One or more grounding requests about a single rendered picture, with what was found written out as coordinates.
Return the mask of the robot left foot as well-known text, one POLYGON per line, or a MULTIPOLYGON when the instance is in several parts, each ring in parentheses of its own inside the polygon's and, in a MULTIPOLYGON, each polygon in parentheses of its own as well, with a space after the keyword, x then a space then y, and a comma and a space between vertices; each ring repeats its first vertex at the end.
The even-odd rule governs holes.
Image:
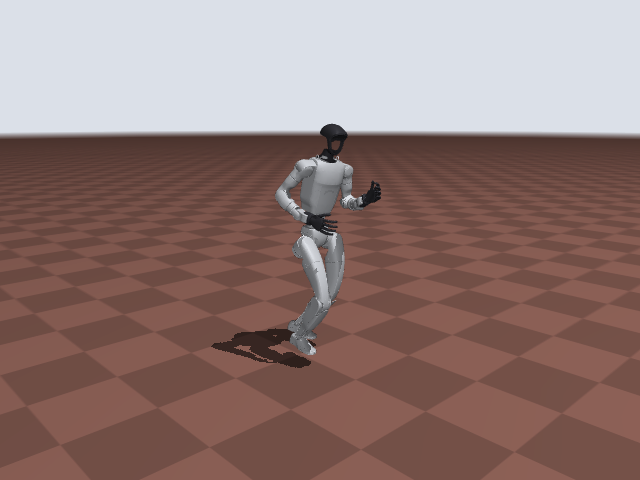
MULTIPOLYGON (((288 330, 290 330, 292 332, 297 332, 298 331, 300 326, 295 325, 294 324, 295 321, 296 320, 292 320, 292 321, 289 322, 288 328, 287 328, 288 330)), ((300 323, 298 325, 300 325, 300 323)), ((314 332, 311 331, 305 338, 307 338, 307 339, 316 339, 317 335, 314 332)))

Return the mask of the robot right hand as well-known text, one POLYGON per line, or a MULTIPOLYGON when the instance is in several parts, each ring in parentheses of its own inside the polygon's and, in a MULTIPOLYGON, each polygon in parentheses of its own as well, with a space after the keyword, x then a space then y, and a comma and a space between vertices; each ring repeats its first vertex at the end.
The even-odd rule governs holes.
POLYGON ((333 225, 329 225, 329 224, 325 223, 325 222, 327 222, 327 223, 337 223, 338 221, 331 221, 331 220, 326 220, 326 219, 322 218, 322 217, 325 217, 325 216, 331 216, 331 213, 324 213, 324 214, 320 214, 320 215, 314 215, 314 214, 312 214, 310 212, 304 212, 304 214, 308 215, 305 224, 307 224, 309 226, 312 225, 315 230, 320 231, 321 233, 323 233, 325 235, 332 236, 333 233, 328 233, 328 232, 335 232, 336 231, 336 230, 328 229, 326 227, 329 227, 329 228, 337 228, 338 227, 338 226, 333 226, 333 225), (326 227, 323 227, 323 226, 326 226, 326 227), (323 229, 323 230, 321 230, 321 229, 323 229), (324 230, 326 230, 328 232, 325 232, 324 230))

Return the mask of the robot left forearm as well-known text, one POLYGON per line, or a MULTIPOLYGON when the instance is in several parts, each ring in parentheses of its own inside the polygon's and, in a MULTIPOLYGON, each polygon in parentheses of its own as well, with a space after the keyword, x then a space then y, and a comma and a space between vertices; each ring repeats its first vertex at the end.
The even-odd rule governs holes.
POLYGON ((363 210, 364 207, 360 207, 360 205, 362 205, 362 204, 363 204, 362 196, 358 197, 358 198, 353 197, 353 198, 350 198, 348 200, 347 207, 350 210, 353 210, 353 211, 355 211, 355 210, 363 210))

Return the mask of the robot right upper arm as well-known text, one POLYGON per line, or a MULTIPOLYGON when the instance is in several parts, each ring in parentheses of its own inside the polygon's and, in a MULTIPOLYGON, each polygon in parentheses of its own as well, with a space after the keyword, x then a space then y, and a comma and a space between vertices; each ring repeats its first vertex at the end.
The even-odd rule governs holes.
MULTIPOLYGON (((299 182, 301 182, 301 180, 303 178, 309 177, 314 172, 314 169, 316 167, 317 167, 317 165, 313 160, 307 160, 307 159, 299 160, 295 164, 294 169, 292 170, 292 172, 284 180, 284 182, 277 189, 277 191, 283 190, 286 193, 287 197, 289 199, 291 199, 291 194, 290 194, 289 191, 292 188, 295 188, 299 184, 299 182)), ((276 195, 276 193, 275 193, 275 195, 276 195)))

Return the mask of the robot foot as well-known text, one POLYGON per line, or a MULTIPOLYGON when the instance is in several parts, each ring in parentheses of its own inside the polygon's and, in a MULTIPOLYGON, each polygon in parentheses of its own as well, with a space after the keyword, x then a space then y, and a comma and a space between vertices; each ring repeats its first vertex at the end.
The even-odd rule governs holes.
MULTIPOLYGON (((287 328, 288 330, 290 330, 292 332, 297 332, 298 331, 300 326, 295 325, 294 324, 295 321, 296 320, 292 320, 292 321, 289 322, 288 328, 287 328)), ((298 325, 300 325, 300 323, 298 325)), ((305 338, 307 338, 307 339, 316 339, 317 335, 314 332, 311 331, 305 338)))
POLYGON ((291 335, 290 343, 296 346, 297 349, 303 352, 304 354, 307 354, 307 355, 316 354, 316 349, 308 342, 308 340, 305 337, 300 338, 301 336, 299 336, 300 339, 295 338, 296 333, 297 332, 291 335))

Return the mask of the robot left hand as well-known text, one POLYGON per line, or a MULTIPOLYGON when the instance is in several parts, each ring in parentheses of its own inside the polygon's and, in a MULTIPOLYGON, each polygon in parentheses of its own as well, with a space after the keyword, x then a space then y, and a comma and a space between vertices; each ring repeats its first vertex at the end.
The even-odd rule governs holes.
POLYGON ((381 196, 380 196, 381 195, 381 192, 380 192, 381 188, 379 187, 380 185, 377 182, 375 182, 375 184, 376 184, 376 186, 374 188, 374 181, 372 180, 370 190, 367 192, 367 194, 361 195, 363 204, 360 205, 360 207, 365 207, 365 206, 369 205, 370 203, 374 203, 374 202, 376 202, 376 201, 381 199, 381 196))

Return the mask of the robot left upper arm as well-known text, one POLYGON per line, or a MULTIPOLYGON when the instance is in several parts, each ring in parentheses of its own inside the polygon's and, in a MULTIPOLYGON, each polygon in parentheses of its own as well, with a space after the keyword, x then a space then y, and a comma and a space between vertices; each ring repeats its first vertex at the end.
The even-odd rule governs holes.
POLYGON ((342 193, 342 198, 340 199, 340 205, 346 209, 347 207, 347 202, 350 198, 353 198, 353 196, 351 195, 351 191, 352 191, 352 175, 353 175, 353 168, 352 166, 343 163, 345 166, 345 173, 344 173, 344 177, 343 177, 343 181, 341 184, 341 193, 342 193))

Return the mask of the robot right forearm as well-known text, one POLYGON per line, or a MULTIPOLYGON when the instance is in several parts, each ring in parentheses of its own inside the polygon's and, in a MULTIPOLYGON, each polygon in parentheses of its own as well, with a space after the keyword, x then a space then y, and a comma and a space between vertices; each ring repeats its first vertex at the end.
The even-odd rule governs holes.
POLYGON ((283 190, 279 190, 276 192, 275 198, 279 205, 285 210, 288 211, 295 220, 306 223, 308 215, 304 214, 303 209, 301 209, 293 199, 289 199, 286 193, 283 190))

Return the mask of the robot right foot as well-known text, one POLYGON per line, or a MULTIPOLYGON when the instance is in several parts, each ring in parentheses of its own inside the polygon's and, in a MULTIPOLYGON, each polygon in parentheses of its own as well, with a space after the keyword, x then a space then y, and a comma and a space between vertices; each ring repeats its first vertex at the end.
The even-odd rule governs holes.
POLYGON ((305 337, 300 338, 301 336, 299 336, 300 339, 295 338, 296 333, 297 332, 291 335, 290 343, 296 346, 297 349, 303 352, 304 354, 307 354, 307 355, 316 354, 316 349, 308 342, 308 340, 305 337))

